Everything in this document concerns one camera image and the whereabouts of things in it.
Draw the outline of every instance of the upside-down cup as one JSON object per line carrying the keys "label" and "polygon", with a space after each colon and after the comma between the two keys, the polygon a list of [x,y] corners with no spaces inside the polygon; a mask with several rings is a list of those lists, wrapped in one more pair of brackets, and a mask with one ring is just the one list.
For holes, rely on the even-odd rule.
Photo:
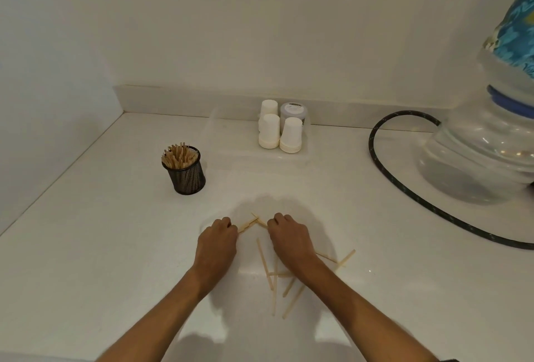
{"label": "upside-down cup", "polygon": [[163,162],[161,165],[169,172],[170,180],[176,190],[181,195],[192,195],[204,188],[206,177],[200,165],[200,151],[194,147],[188,147],[190,151],[197,153],[197,160],[187,168],[171,169]]}

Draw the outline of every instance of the white label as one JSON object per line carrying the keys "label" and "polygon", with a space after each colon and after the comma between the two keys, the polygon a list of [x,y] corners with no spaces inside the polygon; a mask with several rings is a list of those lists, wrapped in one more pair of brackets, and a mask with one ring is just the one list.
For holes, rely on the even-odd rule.
{"label": "white label", "polygon": [[302,113],[304,111],[304,108],[302,107],[302,105],[298,104],[298,103],[289,103],[289,104],[286,104],[284,106],[284,109],[288,112],[288,113],[291,113],[292,115],[299,115],[300,113]]}

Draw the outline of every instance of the hand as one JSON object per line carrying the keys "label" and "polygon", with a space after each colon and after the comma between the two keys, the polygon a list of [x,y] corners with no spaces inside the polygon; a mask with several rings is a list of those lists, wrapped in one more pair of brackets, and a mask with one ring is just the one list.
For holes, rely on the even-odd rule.
{"label": "hand", "polygon": [[315,254],[308,228],[290,215],[276,213],[267,222],[275,252],[286,267],[305,283],[306,272],[316,265],[324,265]]}
{"label": "hand", "polygon": [[237,227],[229,217],[215,220],[200,234],[191,272],[200,284],[200,296],[205,297],[224,277],[236,256]]}

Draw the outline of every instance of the transparent acrylic tray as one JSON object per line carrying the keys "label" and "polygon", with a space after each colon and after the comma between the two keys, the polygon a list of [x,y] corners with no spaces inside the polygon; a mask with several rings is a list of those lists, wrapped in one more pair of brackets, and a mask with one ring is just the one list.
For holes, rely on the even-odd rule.
{"label": "transparent acrylic tray", "polygon": [[283,171],[311,163],[313,142],[310,120],[304,122],[302,149],[288,154],[279,147],[265,149],[258,144],[259,108],[219,107],[213,109],[199,142],[209,167],[258,171]]}

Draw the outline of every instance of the large plastic water bottle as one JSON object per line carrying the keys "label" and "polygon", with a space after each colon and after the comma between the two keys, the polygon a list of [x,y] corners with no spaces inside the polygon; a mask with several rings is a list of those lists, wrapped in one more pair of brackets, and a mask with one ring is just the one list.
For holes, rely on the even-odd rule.
{"label": "large plastic water bottle", "polygon": [[505,201],[534,181],[534,0],[515,0],[478,60],[488,95],[453,109],[418,167],[461,200]]}

